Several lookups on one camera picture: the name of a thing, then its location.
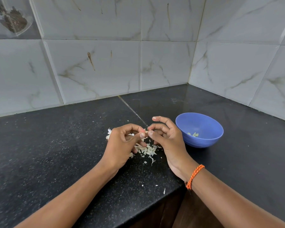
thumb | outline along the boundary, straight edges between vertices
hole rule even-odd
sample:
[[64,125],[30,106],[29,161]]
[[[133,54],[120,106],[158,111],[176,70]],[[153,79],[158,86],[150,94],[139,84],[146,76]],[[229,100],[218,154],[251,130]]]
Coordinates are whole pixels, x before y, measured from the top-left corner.
[[158,133],[154,132],[153,130],[149,130],[148,131],[148,135],[150,138],[152,138],[154,141],[158,142],[159,144],[161,144],[162,146],[164,146],[165,144],[165,138],[161,135],[159,135]]
[[138,143],[141,139],[143,139],[146,136],[145,133],[137,133],[135,134],[129,141],[128,143],[131,146],[134,146],[136,143]]

hand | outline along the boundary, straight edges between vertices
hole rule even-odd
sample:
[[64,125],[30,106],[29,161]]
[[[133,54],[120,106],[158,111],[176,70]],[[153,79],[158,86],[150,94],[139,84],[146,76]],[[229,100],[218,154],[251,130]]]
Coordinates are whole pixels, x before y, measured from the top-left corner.
[[137,153],[137,150],[134,148],[136,143],[144,147],[147,146],[147,144],[141,140],[145,135],[145,130],[135,124],[127,124],[114,128],[110,134],[102,161],[104,161],[106,165],[111,165],[117,173],[129,159],[131,151]]
[[188,168],[192,169],[192,166],[198,165],[187,153],[180,129],[168,118],[157,116],[152,120],[165,124],[153,123],[148,127],[148,136],[154,140],[154,144],[160,144],[163,147],[173,173],[187,182],[191,176],[187,174]]

forearm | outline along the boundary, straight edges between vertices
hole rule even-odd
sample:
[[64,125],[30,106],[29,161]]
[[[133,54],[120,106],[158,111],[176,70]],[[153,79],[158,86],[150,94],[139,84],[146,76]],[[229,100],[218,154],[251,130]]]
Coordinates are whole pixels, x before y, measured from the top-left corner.
[[100,161],[71,187],[21,222],[16,228],[72,227],[95,195],[116,172],[117,170]]
[[[192,160],[187,166],[190,167],[186,176],[190,178],[198,164]],[[285,227],[283,221],[245,199],[204,168],[191,186],[225,228]]]

kitchen counter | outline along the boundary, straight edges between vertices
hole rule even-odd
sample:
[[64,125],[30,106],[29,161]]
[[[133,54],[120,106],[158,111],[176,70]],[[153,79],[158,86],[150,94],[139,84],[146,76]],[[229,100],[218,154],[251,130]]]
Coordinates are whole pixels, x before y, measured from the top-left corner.
[[[109,127],[146,127],[142,120],[150,125],[152,116],[162,115],[175,121],[183,112],[206,114],[224,128],[210,148],[187,146],[190,155],[285,221],[285,121],[190,85],[122,99],[128,106],[111,97],[0,118],[0,227],[15,226],[95,166]],[[162,151],[154,159],[152,165],[147,156],[130,159],[74,227],[121,226],[184,187]]]

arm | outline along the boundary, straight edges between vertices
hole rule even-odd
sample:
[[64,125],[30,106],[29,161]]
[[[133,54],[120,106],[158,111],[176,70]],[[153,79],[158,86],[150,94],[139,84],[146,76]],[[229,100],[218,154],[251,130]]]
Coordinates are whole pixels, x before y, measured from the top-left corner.
[[[181,131],[168,118],[152,119],[166,125],[152,124],[148,127],[148,135],[163,146],[176,176],[188,182],[198,163],[187,153]],[[225,228],[285,228],[285,222],[245,199],[205,168],[195,176],[191,186]]]
[[[127,136],[130,133],[134,133],[135,136]],[[99,190],[126,163],[134,145],[139,143],[146,146],[141,141],[144,137],[145,130],[134,124],[114,128],[99,163],[71,187],[19,223],[15,228],[71,228]]]

